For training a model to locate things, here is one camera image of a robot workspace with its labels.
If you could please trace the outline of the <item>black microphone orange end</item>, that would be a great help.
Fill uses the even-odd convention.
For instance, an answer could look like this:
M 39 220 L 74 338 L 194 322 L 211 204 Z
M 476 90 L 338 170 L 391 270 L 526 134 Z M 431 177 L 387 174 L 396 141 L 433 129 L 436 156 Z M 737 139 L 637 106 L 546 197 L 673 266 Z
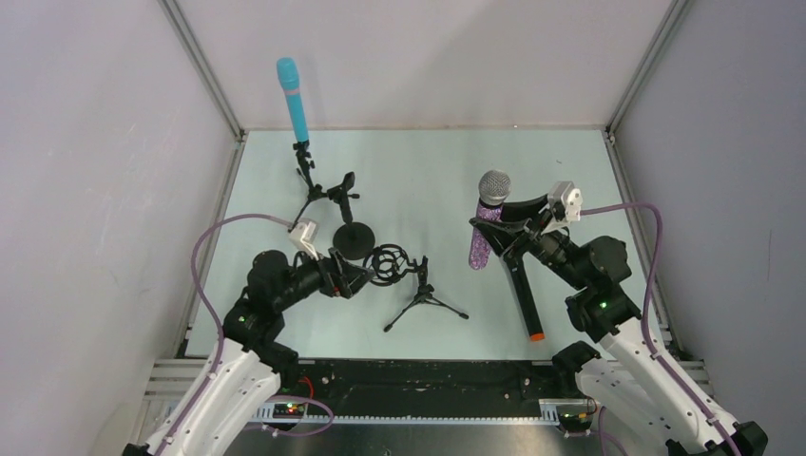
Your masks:
M 519 304 L 529 339 L 533 342 L 544 340 L 545 331 L 537 311 L 523 258 L 506 254 L 503 256 L 503 261 L 509 271 L 512 290 Z

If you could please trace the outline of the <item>round base mic stand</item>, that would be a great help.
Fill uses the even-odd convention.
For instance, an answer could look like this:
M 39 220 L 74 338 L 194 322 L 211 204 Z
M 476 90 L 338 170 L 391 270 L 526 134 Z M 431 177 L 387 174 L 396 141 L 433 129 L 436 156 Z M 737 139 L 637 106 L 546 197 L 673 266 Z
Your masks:
M 354 186 L 355 173 L 348 172 L 340 184 L 326 192 L 326 196 L 339 207 L 343 221 L 334 233 L 334 248 L 349 260 L 360 260 L 375 247 L 375 236 L 367 224 L 355 221 L 350 199 L 359 199 L 360 196 L 351 193 Z

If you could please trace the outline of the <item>purple glitter microphone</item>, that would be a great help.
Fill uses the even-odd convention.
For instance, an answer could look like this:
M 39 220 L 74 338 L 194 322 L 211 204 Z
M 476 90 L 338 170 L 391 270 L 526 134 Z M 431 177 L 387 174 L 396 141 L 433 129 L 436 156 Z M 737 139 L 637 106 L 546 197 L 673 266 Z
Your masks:
M 503 203 L 510 194 L 511 181 L 509 175 L 501 170 L 486 172 L 477 185 L 478 202 L 475 218 L 484 221 L 498 221 L 502 212 Z M 472 229 L 469 266 L 479 271 L 484 269 L 489 260 L 490 245 L 477 228 Z

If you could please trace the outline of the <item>black tripod mic stand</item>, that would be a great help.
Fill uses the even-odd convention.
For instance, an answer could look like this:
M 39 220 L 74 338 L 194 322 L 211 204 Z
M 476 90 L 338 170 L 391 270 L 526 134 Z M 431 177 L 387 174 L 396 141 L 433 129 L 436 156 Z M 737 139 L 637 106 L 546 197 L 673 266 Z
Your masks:
M 327 199 L 339 206 L 342 220 L 350 224 L 353 222 L 352 209 L 350 206 L 350 199 L 359 199 L 358 193 L 351 193 L 350 190 L 355 186 L 355 173 L 349 172 L 344 176 L 343 181 L 330 189 L 325 190 L 321 184 L 314 183 L 311 176 L 311 170 L 315 168 L 315 163 L 312 160 L 312 155 L 309 152 L 309 142 L 296 142 L 293 144 L 295 155 L 297 159 L 297 174 L 302 177 L 307 186 L 306 201 L 299 209 L 292 226 L 302 218 L 307 207 L 322 199 Z

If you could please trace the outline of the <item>blue toy microphone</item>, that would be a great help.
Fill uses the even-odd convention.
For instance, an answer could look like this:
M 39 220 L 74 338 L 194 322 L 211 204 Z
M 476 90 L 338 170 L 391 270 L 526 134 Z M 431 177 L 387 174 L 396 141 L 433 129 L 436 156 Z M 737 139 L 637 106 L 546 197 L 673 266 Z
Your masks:
M 296 62 L 290 57 L 282 57 L 276 62 L 276 70 L 295 138 L 298 143 L 306 143 L 309 141 L 309 130 L 301 98 Z

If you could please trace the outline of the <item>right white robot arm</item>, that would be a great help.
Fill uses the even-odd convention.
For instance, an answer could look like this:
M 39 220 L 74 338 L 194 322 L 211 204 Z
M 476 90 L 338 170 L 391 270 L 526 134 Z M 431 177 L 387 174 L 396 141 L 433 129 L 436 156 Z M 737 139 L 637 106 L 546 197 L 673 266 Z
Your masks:
M 533 255 L 576 290 L 566 299 L 567 314 L 591 341 L 575 342 L 553 356 L 566 383 L 669 455 L 763 454 L 769 438 L 760 425 L 739 422 L 654 336 L 648 321 L 651 292 L 644 292 L 642 306 L 624 293 L 621 283 L 631 275 L 624 242 L 602 236 L 579 246 L 563 231 L 583 216 L 628 207 L 585 209 L 578 196 L 564 203 L 543 196 L 505 203 L 500 218 L 472 218 L 470 225 L 507 266 L 531 337 L 541 326 L 524 255 Z

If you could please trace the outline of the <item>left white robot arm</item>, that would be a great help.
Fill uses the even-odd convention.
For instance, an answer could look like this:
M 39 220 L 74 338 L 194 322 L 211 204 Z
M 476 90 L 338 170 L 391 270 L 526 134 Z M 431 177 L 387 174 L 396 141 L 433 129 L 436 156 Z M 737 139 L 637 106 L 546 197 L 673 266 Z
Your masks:
M 221 338 L 190 390 L 143 444 L 125 455 L 222 455 L 258 408 L 298 378 L 298 354 L 281 345 L 283 313 L 313 294 L 349 299 L 374 277 L 338 251 L 294 263 L 278 250 L 258 254 Z

